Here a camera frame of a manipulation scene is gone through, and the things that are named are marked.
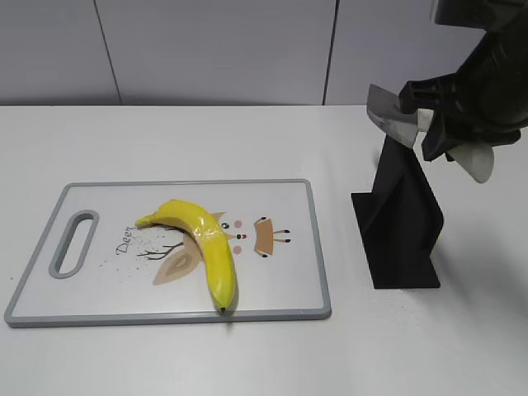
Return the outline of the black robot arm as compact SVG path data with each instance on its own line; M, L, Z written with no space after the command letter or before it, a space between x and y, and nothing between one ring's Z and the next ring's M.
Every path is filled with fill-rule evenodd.
M424 159L466 143L514 144L527 125L527 3L439 1L434 21L485 34L455 73L408 81L398 95L404 114L434 112Z

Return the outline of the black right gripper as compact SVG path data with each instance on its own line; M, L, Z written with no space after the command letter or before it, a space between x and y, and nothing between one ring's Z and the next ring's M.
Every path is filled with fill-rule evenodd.
M466 144L515 143L527 126L527 32L487 33L456 73L407 81L398 99L404 114L432 110L421 111L425 161Z

